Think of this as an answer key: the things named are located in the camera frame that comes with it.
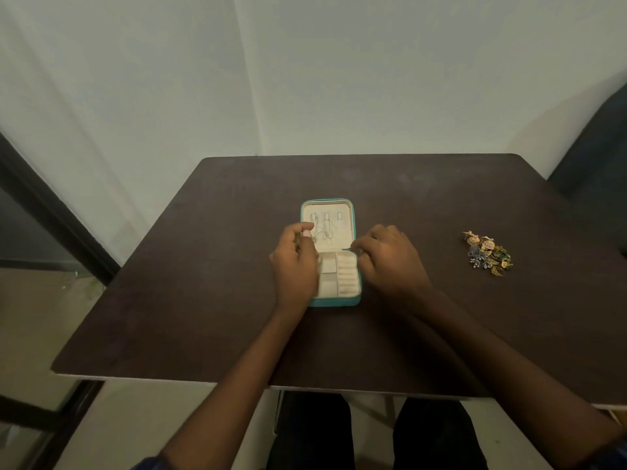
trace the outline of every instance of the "black pants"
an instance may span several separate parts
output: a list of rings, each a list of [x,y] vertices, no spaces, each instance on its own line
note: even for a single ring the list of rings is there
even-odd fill
[[[350,408],[339,394],[287,391],[266,470],[354,470]],[[457,401],[408,398],[394,426],[394,470],[487,470]]]

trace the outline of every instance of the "hand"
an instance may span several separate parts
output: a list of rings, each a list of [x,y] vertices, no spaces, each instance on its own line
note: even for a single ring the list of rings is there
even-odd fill
[[[396,226],[378,224],[350,247],[363,250],[357,265],[365,280],[391,298],[420,298],[432,288],[418,251]]]
[[[277,290],[277,311],[300,320],[318,293],[318,252],[312,241],[313,222],[287,226],[270,254]]]

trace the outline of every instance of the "tiled floor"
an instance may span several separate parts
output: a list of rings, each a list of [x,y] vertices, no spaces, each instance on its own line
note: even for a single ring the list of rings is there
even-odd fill
[[[94,278],[0,269],[0,394],[56,409],[74,379],[48,370],[64,342],[100,295]],[[56,470],[130,468],[154,455],[213,386],[199,383],[109,380],[83,419]],[[267,390],[233,468],[265,466],[278,391]],[[392,428],[371,417],[386,415],[384,398],[346,395],[351,403],[357,468],[382,470],[393,462]],[[396,413],[403,398],[394,398]],[[491,470],[549,469],[549,465],[492,400],[464,403]],[[38,438],[23,429],[0,450],[0,470],[15,470]]]

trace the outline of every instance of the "pile of jewelry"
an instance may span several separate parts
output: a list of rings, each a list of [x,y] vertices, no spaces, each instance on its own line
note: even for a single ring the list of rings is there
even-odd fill
[[[470,245],[468,257],[475,269],[490,269],[492,275],[500,277],[505,270],[512,268],[509,253],[500,245],[494,244],[494,239],[479,237],[471,230],[464,232],[464,235],[464,240]]]

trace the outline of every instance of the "person's left hand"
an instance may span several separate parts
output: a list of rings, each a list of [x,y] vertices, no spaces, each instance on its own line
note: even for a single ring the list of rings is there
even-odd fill
[[[287,226],[270,254],[277,290],[277,311],[301,319],[318,293],[318,252],[310,230],[313,222]]]

